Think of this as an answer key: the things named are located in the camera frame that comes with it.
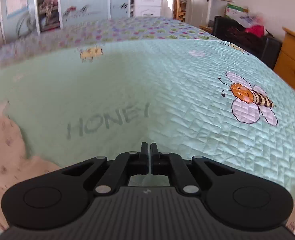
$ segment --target red cloth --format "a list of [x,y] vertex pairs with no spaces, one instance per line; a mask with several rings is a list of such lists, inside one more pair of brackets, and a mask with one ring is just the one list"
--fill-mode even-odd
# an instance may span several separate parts
[[261,38],[264,36],[264,26],[262,25],[253,25],[251,28],[245,29],[246,33],[253,33],[257,37]]

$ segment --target orange bee head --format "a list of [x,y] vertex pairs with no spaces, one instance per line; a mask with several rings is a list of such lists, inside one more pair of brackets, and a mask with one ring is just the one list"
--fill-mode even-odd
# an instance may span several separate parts
[[241,84],[231,85],[231,91],[240,100],[249,103],[253,103],[254,96],[253,93]]

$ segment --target colorful patterned bedding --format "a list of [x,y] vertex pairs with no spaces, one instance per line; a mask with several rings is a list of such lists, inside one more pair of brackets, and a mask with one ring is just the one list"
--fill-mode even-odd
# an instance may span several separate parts
[[140,39],[217,39],[191,25],[163,17],[85,22],[63,30],[32,34],[0,49],[0,67],[84,44]]
[[[136,33],[135,24],[154,22],[125,21]],[[173,22],[155,21],[155,30]],[[196,31],[174,28],[177,39]],[[84,37],[92,44],[1,69],[0,102],[9,100],[28,152],[63,167],[156,142],[160,151],[203,155],[267,178],[295,197],[295,91],[253,55],[209,34],[172,40],[153,32],[144,34],[152,40],[140,32],[128,34],[135,41]]]

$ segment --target black leather armchair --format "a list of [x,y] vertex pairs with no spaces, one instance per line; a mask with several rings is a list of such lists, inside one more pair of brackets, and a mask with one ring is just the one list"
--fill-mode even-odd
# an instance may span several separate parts
[[253,54],[269,68],[273,69],[281,51],[282,43],[271,35],[258,38],[254,37],[254,35],[250,36],[251,34],[249,35],[251,39],[244,38],[242,42],[241,39],[236,38],[235,33],[243,33],[244,30],[245,28],[237,21],[227,17],[216,16],[212,34]]

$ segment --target white chest of drawers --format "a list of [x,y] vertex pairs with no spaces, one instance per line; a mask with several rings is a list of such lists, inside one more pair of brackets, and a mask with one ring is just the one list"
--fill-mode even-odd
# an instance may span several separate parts
[[135,17],[161,16],[162,0],[135,0]]

